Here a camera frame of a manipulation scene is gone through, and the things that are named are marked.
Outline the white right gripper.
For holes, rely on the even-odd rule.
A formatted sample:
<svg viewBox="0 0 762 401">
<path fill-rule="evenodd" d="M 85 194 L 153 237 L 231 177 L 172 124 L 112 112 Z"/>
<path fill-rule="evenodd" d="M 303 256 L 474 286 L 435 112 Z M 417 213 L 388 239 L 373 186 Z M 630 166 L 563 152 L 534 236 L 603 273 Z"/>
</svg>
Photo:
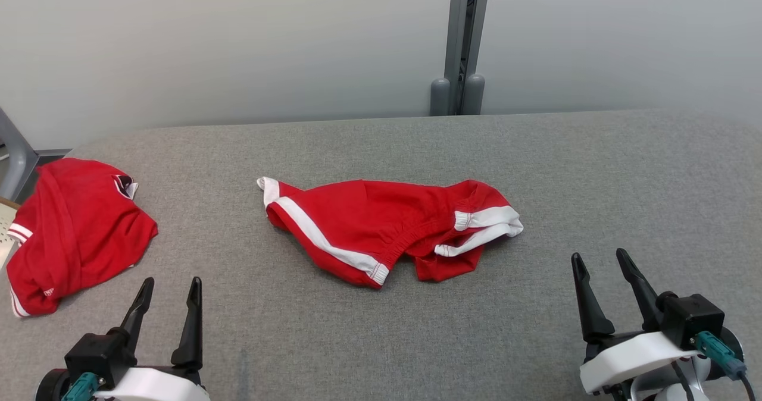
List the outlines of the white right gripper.
<svg viewBox="0 0 762 401">
<path fill-rule="evenodd" d="M 643 331 L 659 331 L 663 312 L 650 283 L 623 248 L 617 262 L 630 284 L 643 319 Z M 594 295 L 590 274 L 579 253 L 571 256 L 580 329 L 586 343 L 599 343 L 615 332 Z M 624 396 L 705 396 L 707 358 L 697 350 L 682 350 L 663 333 L 646 333 L 617 344 L 580 366 L 580 382 L 587 394 L 613 394 L 620 386 Z"/>
</svg>

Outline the red jersey shirt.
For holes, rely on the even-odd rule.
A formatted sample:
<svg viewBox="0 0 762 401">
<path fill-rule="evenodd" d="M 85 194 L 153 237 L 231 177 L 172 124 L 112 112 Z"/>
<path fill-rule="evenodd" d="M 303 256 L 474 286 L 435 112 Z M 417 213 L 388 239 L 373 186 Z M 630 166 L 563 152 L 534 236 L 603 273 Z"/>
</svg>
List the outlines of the red jersey shirt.
<svg viewBox="0 0 762 401">
<path fill-rule="evenodd" d="M 142 259 L 158 225 L 135 202 L 138 182 L 103 162 L 65 158 L 38 168 L 32 195 L 8 235 L 14 316 L 57 311 L 62 299 L 116 277 Z"/>
</svg>

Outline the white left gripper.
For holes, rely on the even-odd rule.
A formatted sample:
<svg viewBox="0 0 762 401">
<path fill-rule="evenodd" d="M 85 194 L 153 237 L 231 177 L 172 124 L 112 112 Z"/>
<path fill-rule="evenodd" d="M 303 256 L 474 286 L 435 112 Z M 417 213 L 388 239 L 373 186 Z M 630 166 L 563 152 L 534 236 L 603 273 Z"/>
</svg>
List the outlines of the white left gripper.
<svg viewBox="0 0 762 401">
<path fill-rule="evenodd" d="M 109 330 L 109 336 L 117 336 L 127 352 L 135 352 L 154 285 L 153 277 L 144 279 L 121 325 Z M 199 277 L 192 279 L 186 304 L 187 316 L 179 347 L 171 356 L 171 365 L 174 369 L 199 371 L 202 368 L 202 280 Z M 152 368 L 130 368 L 114 389 L 99 390 L 93 397 L 115 401 L 211 401 L 200 385 Z"/>
</svg>

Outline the red shorts white stripes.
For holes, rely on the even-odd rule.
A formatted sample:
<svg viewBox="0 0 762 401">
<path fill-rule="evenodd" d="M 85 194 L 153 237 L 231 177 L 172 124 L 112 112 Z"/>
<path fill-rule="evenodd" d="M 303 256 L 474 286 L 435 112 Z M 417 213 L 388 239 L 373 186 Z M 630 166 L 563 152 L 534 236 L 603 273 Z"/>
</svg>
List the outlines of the red shorts white stripes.
<svg viewBox="0 0 762 401">
<path fill-rule="evenodd" d="M 403 256 L 420 281 L 473 271 L 487 243 L 523 232 L 520 215 L 491 185 L 351 180 L 302 190 L 261 177 L 265 211 L 319 268 L 379 289 Z"/>
</svg>

